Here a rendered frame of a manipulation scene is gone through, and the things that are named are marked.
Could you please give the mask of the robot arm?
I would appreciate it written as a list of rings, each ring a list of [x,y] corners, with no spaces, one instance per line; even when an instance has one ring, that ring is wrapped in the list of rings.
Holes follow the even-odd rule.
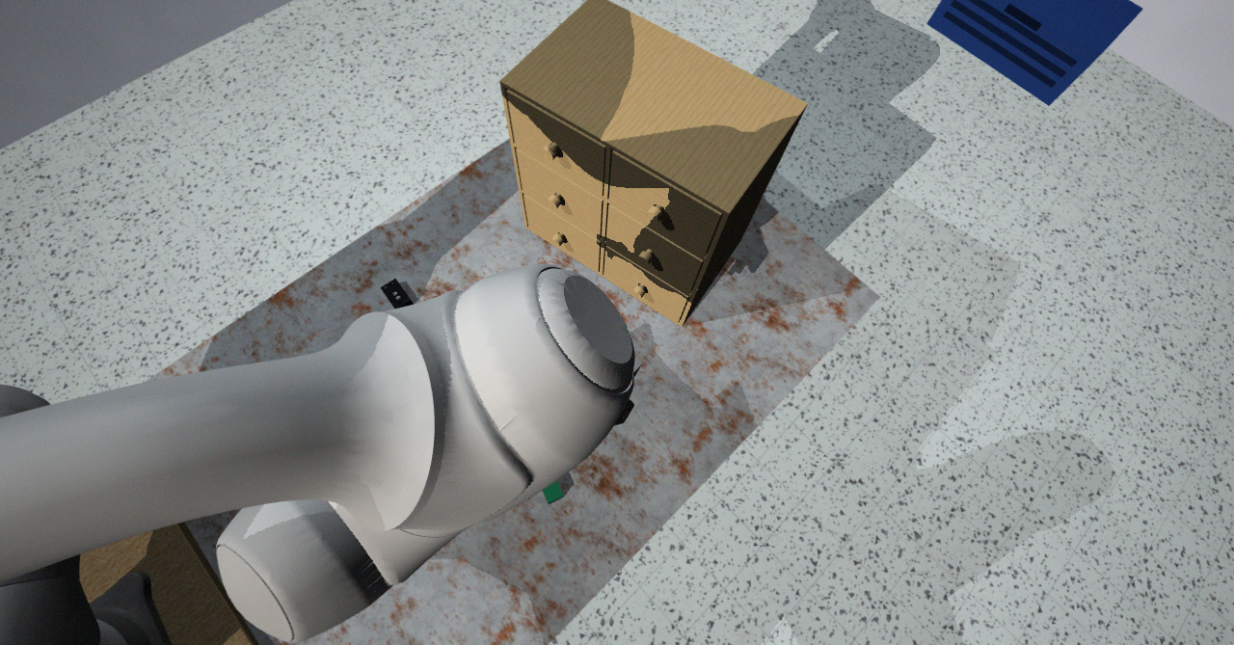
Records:
[[[329,631],[573,472],[634,359],[597,285],[526,264],[304,356],[56,405],[0,385],[0,645],[173,645],[148,573],[89,604],[80,554],[241,508],[216,548],[234,609],[286,643]]]

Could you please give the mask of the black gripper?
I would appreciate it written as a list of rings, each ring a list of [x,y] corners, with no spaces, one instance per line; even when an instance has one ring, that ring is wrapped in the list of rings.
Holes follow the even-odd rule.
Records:
[[[639,371],[639,368],[640,368],[642,364],[643,363],[640,363],[639,360],[636,360],[634,368],[633,368],[634,376],[636,376],[636,371]],[[627,417],[629,417],[629,413],[631,413],[631,411],[633,411],[633,407],[634,407],[634,405],[629,400],[629,405],[626,405],[626,408],[624,408],[623,413],[619,416],[619,419],[616,422],[615,425],[622,424],[622,422],[624,422],[627,419]]]

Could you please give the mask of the small wooden chest of drawers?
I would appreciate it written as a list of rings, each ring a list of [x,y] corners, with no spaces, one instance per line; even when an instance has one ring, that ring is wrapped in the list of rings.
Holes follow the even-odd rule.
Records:
[[[603,200],[603,239],[542,203],[603,242],[600,276],[608,245],[605,231],[610,203],[645,224],[610,202],[612,150],[723,215],[705,257],[645,224],[705,261],[692,292],[669,282],[690,297],[676,326],[690,318],[743,239],[808,105],[610,0],[582,2],[499,81],[499,88],[524,228],[529,229],[523,199],[527,192],[522,191],[516,148],[529,152],[515,146],[507,89],[603,143],[603,196],[529,154]]]

